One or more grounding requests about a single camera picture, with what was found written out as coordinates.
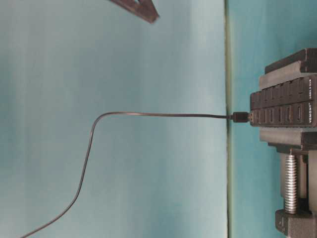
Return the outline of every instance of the teal surface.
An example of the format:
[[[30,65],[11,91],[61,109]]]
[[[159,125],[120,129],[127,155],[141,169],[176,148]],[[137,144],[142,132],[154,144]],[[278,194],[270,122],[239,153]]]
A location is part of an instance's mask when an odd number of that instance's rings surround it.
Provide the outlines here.
[[[0,237],[68,205],[99,114],[225,113],[223,2],[155,4],[149,25],[106,0],[0,1]],[[105,119],[86,176],[33,237],[226,237],[225,120]]]
[[[317,47],[314,0],[227,0],[230,111],[248,111],[264,67],[303,48]],[[259,141],[259,129],[230,127],[230,237],[284,237],[274,227],[283,208],[279,158]]]

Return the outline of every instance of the teal background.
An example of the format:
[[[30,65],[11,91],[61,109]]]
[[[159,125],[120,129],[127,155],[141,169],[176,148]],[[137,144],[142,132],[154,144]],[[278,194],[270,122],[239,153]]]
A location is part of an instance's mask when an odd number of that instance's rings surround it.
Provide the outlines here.
[[[0,237],[68,205],[99,114],[225,113],[223,2],[154,2],[149,25],[106,0],[0,1]],[[226,158],[225,120],[105,119],[78,201],[33,237],[224,238]]]
[[[227,0],[228,106],[248,111],[264,67],[303,48],[317,47],[317,2]],[[229,220],[232,238],[284,237],[274,226],[283,208],[279,157],[259,141],[259,129],[231,125]]]

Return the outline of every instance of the black cable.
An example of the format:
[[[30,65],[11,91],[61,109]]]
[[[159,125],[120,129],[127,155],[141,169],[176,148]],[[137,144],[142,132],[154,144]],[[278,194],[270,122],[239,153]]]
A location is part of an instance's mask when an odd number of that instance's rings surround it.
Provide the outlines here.
[[[53,218],[51,221],[47,222],[46,224],[36,228],[35,230],[33,230],[33,231],[21,236],[21,238],[26,238],[26,237],[28,237],[28,236],[30,236],[30,235],[32,235],[32,234],[44,229],[45,227],[48,227],[50,224],[54,223],[59,218],[61,218],[72,207],[72,205],[76,202],[76,200],[78,198],[78,195],[80,193],[81,187],[83,185],[83,180],[84,180],[84,176],[85,176],[87,162],[88,162],[91,146],[92,146],[92,143],[93,143],[95,127],[96,127],[97,123],[102,118],[104,118],[106,116],[111,116],[111,115],[145,116],[145,117],[171,117],[171,118],[219,118],[219,119],[232,119],[231,116],[218,116],[218,115],[210,115],[210,114],[166,114],[166,113],[109,112],[109,113],[104,113],[104,114],[100,115],[94,121],[93,126],[91,128],[91,132],[90,132],[90,136],[89,136],[88,149],[87,149],[87,152],[86,152],[86,157],[85,157],[85,160],[84,160],[84,166],[83,166],[83,170],[81,172],[80,182],[79,182],[79,186],[77,188],[77,192],[75,194],[75,197],[70,202],[70,204],[58,216],[56,216],[55,218]]]

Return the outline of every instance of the cable plug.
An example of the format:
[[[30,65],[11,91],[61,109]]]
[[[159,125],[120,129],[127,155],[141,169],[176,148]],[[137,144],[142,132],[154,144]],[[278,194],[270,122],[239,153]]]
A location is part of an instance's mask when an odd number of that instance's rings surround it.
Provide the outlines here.
[[[230,120],[233,120],[233,122],[248,122],[250,121],[250,114],[248,112],[234,112],[230,116]]]

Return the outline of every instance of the threaded screw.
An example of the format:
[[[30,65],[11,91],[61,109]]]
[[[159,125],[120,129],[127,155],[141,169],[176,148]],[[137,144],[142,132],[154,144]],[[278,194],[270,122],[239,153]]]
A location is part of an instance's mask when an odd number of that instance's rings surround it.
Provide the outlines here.
[[[285,160],[285,212],[297,212],[297,160],[294,155],[287,155]]]

